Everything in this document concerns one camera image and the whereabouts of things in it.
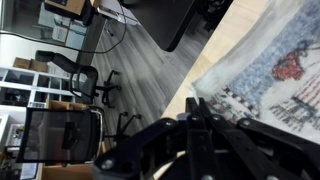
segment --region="wooden floor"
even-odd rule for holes
[[[97,51],[107,50],[117,43],[123,29],[124,25],[113,22],[114,37],[102,32]],[[120,76],[113,77],[114,84],[122,86],[121,92],[111,93],[116,108],[105,108],[111,132],[115,133],[120,112],[143,116],[129,126],[127,134],[136,133],[158,120],[209,37],[209,33],[196,30],[192,35],[184,35],[176,50],[168,53],[162,51],[141,26],[128,25],[120,45],[107,54],[96,54],[92,65],[100,73],[100,85],[111,70],[121,72]],[[103,106],[100,98],[96,103]]]

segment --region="black frame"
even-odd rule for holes
[[[24,134],[21,140],[21,145],[19,149],[19,153],[16,159],[17,163],[83,163],[86,160],[41,160],[41,159],[25,159],[24,154],[25,154],[25,148],[27,145],[27,137],[29,137],[29,132],[30,132],[30,125],[31,125],[31,117],[32,113],[34,111],[45,111],[45,112],[77,112],[77,113],[83,113],[87,117],[91,117],[91,112],[86,111],[86,110],[50,110],[50,109],[39,109],[39,108],[27,108],[27,113],[26,113],[26,121],[25,121],[25,127],[24,127]],[[90,133],[90,141],[92,141],[92,136],[95,136],[95,134]]]

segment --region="cable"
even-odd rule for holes
[[[78,51],[78,52],[82,52],[82,53],[105,54],[105,53],[108,53],[108,52],[110,52],[111,50],[113,50],[116,46],[118,46],[118,45],[123,41],[123,39],[124,39],[124,37],[125,37],[125,34],[126,34],[126,32],[127,32],[127,19],[126,19],[126,16],[125,16],[124,11],[123,11],[123,7],[121,6],[120,2],[119,2],[119,5],[120,5],[120,8],[121,8],[121,11],[122,11],[122,14],[123,14],[123,19],[124,19],[124,31],[123,31],[122,37],[121,37],[121,39],[119,40],[119,42],[117,42],[115,45],[113,45],[110,49],[108,49],[108,50],[106,50],[106,51],[100,51],[100,52],[96,52],[96,51],[85,51],[85,50],[80,50],[80,49],[76,49],[76,48],[72,48],[72,47],[68,47],[68,46],[63,46],[63,45],[59,45],[59,44],[53,44],[53,43],[41,41],[41,40],[38,40],[38,39],[29,38],[29,37],[26,37],[26,36],[22,36],[22,35],[15,34],[15,33],[10,33],[10,32],[1,32],[1,31],[0,31],[0,35],[16,36],[16,37],[19,37],[19,38],[22,38],[22,39],[26,39],[26,40],[29,40],[29,41],[33,41],[33,42],[37,42],[37,43],[42,43],[42,44],[53,45],[53,46],[62,47],[62,48],[66,48],[66,49],[71,49],[71,50]]]

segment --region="office chair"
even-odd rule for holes
[[[126,139],[130,138],[129,135],[124,134],[124,132],[126,131],[126,129],[128,128],[129,124],[132,122],[133,119],[142,119],[142,115],[141,114],[136,114],[136,115],[132,115],[131,118],[127,121],[127,123],[125,123],[125,125],[123,127],[121,127],[121,122],[122,122],[122,117],[127,117],[128,116],[128,112],[123,112],[119,114],[118,117],[118,124],[117,124],[117,131],[115,135],[105,135],[105,138],[113,138],[113,141],[115,143],[120,144],[123,141],[125,141]]]
[[[92,66],[84,66],[77,64],[67,57],[63,56],[59,53],[54,53],[51,51],[37,51],[36,52],[36,61],[40,62],[52,62],[59,66],[64,71],[70,73],[70,79],[69,79],[69,91],[78,97],[81,100],[81,103],[83,104],[93,104],[93,98],[95,96],[99,96],[99,94],[96,92],[102,91],[102,103],[108,108],[114,108],[114,106],[111,106],[110,100],[109,100],[109,92],[113,89],[117,89],[118,91],[121,91],[121,86],[118,85],[112,85],[111,79],[113,75],[119,75],[119,72],[117,71],[111,71],[108,80],[104,81],[104,86],[97,86],[98,81],[98,71],[96,68]],[[75,87],[72,85],[73,83],[73,76],[77,75],[76,81],[75,81]],[[84,81],[82,87],[80,86],[80,75],[84,74],[87,76],[87,79]]]
[[[27,108],[18,163],[84,163],[99,154],[103,140],[101,109]]]
[[[95,14],[95,8],[91,6],[90,0],[85,1],[80,15],[72,13],[72,12],[64,10],[64,9],[60,9],[58,7],[51,5],[51,4],[47,4],[45,2],[44,2],[44,8],[47,11],[53,12],[53,13],[58,14],[63,17],[70,18],[71,20],[80,20],[80,21],[82,21],[84,26],[91,25],[91,21],[93,19],[94,14]]]

